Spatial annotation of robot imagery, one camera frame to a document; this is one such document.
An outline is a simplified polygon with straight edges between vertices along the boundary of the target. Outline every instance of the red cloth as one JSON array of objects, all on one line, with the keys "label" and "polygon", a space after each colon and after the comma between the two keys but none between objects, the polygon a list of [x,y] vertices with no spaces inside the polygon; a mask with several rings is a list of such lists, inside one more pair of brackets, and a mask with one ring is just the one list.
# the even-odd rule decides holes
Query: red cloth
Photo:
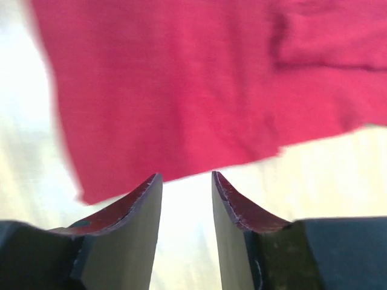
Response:
[{"label": "red cloth", "polygon": [[387,123],[384,0],[31,1],[86,202]]}]

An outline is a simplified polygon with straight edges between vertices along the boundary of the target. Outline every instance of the white surface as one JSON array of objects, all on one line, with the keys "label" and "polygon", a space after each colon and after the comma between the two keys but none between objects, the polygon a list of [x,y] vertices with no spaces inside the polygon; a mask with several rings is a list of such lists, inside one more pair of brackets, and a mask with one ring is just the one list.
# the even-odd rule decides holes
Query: white surface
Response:
[{"label": "white surface", "polygon": [[[52,113],[49,63],[23,7],[0,0],[0,219],[67,227],[111,201],[77,200]],[[290,146],[279,157],[221,171],[241,193],[289,220],[387,214],[387,130],[381,127]],[[165,185],[151,289],[221,289],[209,173]]]}]

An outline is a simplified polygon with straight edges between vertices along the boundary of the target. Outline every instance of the red fabric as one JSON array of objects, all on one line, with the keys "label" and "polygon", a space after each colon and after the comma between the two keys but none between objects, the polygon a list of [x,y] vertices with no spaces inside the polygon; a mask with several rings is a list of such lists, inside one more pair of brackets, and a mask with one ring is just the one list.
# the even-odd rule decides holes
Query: red fabric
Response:
[{"label": "red fabric", "polygon": [[[32,0],[83,199],[129,192],[154,172],[168,181],[386,124],[387,16],[375,24],[347,9],[373,15],[385,2]],[[377,29],[348,40],[344,25],[331,39],[342,13]],[[314,23],[310,42],[300,31]]]}]

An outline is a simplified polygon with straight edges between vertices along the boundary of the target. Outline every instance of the floor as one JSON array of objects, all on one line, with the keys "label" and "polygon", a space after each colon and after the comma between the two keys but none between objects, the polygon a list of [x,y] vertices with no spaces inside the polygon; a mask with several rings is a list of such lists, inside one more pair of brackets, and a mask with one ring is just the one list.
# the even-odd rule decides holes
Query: floor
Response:
[{"label": "floor", "polygon": [[[66,227],[112,201],[90,206],[77,199],[80,187],[53,113],[50,64],[33,23],[27,0],[0,0],[0,219]],[[387,214],[382,127],[285,147],[276,158],[220,171],[289,220]],[[165,185],[151,290],[221,289],[210,191],[209,173]]]}]

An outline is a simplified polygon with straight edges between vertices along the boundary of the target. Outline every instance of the table surface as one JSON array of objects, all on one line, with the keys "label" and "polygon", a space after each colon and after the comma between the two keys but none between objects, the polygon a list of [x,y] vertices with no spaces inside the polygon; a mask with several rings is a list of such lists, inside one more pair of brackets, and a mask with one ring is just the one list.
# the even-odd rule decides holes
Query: table surface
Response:
[{"label": "table surface", "polygon": [[[26,0],[0,0],[0,219],[67,227],[86,205],[59,120],[50,64]],[[244,195],[294,220],[386,215],[387,129],[370,126],[220,169]],[[210,173],[167,182],[151,290],[221,289]]]}]

